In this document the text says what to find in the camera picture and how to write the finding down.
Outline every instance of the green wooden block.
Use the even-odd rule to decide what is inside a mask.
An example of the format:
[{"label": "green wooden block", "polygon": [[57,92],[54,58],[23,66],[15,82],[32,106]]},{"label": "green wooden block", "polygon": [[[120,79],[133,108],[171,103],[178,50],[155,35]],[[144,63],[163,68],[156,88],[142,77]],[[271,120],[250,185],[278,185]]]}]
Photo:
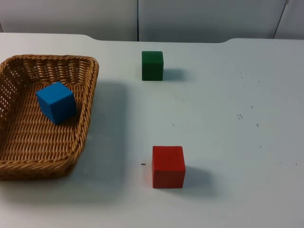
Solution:
[{"label": "green wooden block", "polygon": [[162,81],[163,56],[162,51],[142,52],[142,80]]}]

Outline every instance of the red cube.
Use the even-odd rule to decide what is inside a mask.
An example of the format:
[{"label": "red cube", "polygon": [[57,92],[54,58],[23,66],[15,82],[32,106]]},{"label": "red cube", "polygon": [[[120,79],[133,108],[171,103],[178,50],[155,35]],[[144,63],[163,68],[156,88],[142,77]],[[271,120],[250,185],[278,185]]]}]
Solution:
[{"label": "red cube", "polygon": [[152,179],[155,189],[182,188],[186,173],[181,146],[154,146]]}]

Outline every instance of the wicker basket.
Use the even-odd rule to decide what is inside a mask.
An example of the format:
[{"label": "wicker basket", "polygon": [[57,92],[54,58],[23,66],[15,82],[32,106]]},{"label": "wicker basket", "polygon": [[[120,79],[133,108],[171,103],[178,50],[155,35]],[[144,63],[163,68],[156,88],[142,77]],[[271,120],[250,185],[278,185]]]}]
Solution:
[{"label": "wicker basket", "polygon": [[[13,56],[0,65],[0,180],[69,174],[86,141],[98,62],[83,56]],[[54,125],[35,92],[61,81],[78,114]]]}]

